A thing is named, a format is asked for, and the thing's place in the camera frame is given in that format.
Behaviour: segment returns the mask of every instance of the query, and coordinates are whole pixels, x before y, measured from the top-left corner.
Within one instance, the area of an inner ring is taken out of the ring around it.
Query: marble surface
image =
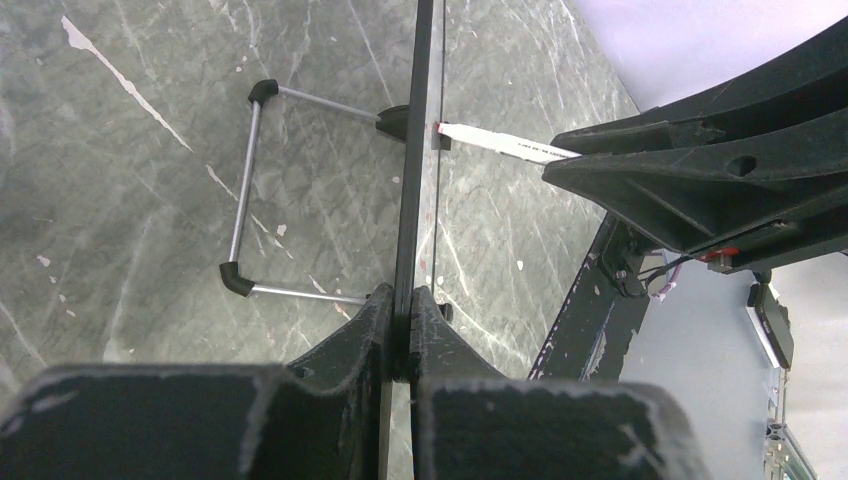
[[[637,113],[572,2],[447,6],[446,121],[547,143]],[[526,378],[603,218],[541,169],[466,145],[441,158],[434,295],[514,378]]]
[[[40,1],[0,9],[0,403],[45,365],[291,360],[356,307],[226,291],[267,77],[377,112],[408,101],[414,5]],[[364,295],[393,279],[403,145],[277,98],[243,271]]]
[[[548,141],[635,113],[570,1],[447,3],[444,118]],[[267,77],[378,112],[408,101],[410,0],[0,2],[0,405],[47,365],[287,362],[356,307],[226,291],[250,107]],[[364,295],[393,280],[403,145],[277,98],[241,262]],[[441,160],[436,296],[521,378],[601,211],[531,165]],[[390,478],[411,478],[396,386]]]

